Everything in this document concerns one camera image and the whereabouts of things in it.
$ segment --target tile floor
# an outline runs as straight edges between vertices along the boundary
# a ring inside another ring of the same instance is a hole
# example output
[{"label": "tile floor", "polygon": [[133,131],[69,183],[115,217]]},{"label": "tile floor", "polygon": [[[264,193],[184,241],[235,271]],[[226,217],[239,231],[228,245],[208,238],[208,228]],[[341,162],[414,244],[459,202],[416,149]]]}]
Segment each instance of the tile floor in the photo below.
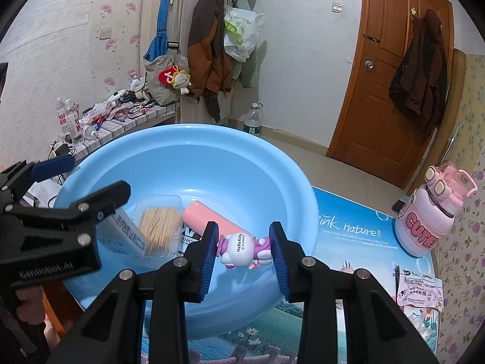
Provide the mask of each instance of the tile floor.
[{"label": "tile floor", "polygon": [[290,156],[300,166],[313,186],[367,205],[385,214],[394,215],[391,206],[404,194],[404,190],[318,153],[273,138],[263,137],[263,139]]}]

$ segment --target light switch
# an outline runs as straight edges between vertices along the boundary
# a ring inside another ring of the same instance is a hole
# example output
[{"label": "light switch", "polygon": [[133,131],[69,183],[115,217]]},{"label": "light switch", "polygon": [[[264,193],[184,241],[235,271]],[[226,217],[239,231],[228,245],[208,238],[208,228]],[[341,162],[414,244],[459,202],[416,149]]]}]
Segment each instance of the light switch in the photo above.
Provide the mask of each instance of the light switch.
[{"label": "light switch", "polygon": [[343,11],[343,5],[342,4],[337,4],[337,3],[332,4],[332,12],[342,13],[342,11]]},{"label": "light switch", "polygon": [[111,27],[102,27],[99,29],[99,39],[109,40],[111,38]]}]

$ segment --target brown jacket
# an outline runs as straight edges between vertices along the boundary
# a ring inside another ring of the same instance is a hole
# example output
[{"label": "brown jacket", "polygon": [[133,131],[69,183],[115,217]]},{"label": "brown jacket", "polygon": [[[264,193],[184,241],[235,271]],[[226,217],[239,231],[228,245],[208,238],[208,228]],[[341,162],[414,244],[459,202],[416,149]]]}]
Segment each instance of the brown jacket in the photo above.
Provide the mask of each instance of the brown jacket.
[{"label": "brown jacket", "polygon": [[195,97],[217,97],[232,86],[232,66],[224,52],[224,0],[199,0],[189,34],[190,82]]},{"label": "brown jacket", "polygon": [[441,21],[428,9],[415,19],[414,38],[389,91],[394,104],[424,131],[441,123],[446,103],[446,56]]}]

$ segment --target floral wallpaper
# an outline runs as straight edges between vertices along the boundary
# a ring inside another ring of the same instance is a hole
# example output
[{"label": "floral wallpaper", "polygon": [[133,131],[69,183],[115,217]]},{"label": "floral wallpaper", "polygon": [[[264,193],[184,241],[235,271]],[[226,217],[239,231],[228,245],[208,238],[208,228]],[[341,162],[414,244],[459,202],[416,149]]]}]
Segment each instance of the floral wallpaper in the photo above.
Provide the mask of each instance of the floral wallpaper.
[{"label": "floral wallpaper", "polygon": [[463,128],[449,158],[471,174],[479,189],[464,201],[451,234],[437,248],[445,299],[436,355],[445,364],[459,359],[485,320],[485,56],[466,58],[457,119]]},{"label": "floral wallpaper", "polygon": [[[92,0],[91,75],[95,102],[129,87],[140,72],[140,22],[142,0]],[[111,28],[111,38],[99,39],[101,28]]]}]

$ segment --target jug handle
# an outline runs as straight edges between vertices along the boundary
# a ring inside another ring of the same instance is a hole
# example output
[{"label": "jug handle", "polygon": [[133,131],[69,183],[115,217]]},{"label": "jug handle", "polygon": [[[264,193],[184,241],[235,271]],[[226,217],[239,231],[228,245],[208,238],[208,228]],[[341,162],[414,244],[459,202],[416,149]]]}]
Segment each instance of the jug handle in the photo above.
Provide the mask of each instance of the jug handle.
[{"label": "jug handle", "polygon": [[478,190],[478,186],[477,184],[475,183],[475,181],[471,178],[471,176],[469,175],[468,172],[464,171],[464,170],[458,170],[460,171],[463,175],[465,175],[465,177],[468,179],[468,182],[470,182],[471,184],[473,184],[473,189],[471,189],[468,193],[467,193],[467,197],[470,197],[471,194],[475,193],[477,190]]}]

